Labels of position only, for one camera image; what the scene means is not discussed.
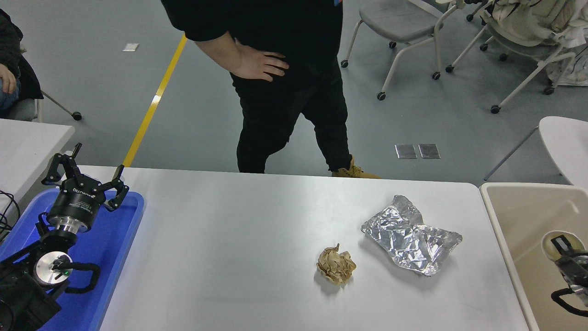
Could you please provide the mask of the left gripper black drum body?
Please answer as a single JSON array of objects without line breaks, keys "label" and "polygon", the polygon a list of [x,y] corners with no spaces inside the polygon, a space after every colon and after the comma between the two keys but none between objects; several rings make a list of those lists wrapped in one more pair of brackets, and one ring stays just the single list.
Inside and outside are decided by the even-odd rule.
[{"label": "left gripper black drum body", "polygon": [[57,224],[60,218],[70,217],[84,225],[92,225],[97,212],[105,202],[103,191],[94,191],[101,182],[93,178],[83,178],[79,183],[74,178],[66,179],[60,185],[60,192],[47,215],[49,224]]}]

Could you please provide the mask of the standing person's right hand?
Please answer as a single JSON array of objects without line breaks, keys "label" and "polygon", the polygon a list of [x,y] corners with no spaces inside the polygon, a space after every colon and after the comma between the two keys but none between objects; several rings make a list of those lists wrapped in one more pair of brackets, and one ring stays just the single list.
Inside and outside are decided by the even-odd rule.
[{"label": "standing person's right hand", "polygon": [[290,65],[282,54],[260,51],[250,46],[237,45],[241,62],[231,69],[233,75],[247,80],[273,82],[276,77],[283,77]]}]

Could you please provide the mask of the seated person's hand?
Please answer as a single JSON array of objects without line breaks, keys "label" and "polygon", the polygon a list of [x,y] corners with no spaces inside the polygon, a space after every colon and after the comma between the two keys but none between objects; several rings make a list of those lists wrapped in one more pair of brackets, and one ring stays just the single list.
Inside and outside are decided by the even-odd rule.
[{"label": "seated person's hand", "polygon": [[17,78],[12,71],[2,63],[0,64],[0,78],[2,80],[2,92],[6,94],[13,94],[17,89]]}]

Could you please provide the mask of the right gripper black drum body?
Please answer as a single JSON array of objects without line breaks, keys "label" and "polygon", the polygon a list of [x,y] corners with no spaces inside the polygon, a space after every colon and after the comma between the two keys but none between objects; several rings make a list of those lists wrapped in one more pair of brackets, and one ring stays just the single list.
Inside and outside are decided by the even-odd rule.
[{"label": "right gripper black drum body", "polygon": [[569,285],[588,286],[588,256],[565,256],[555,262],[563,278]]}]

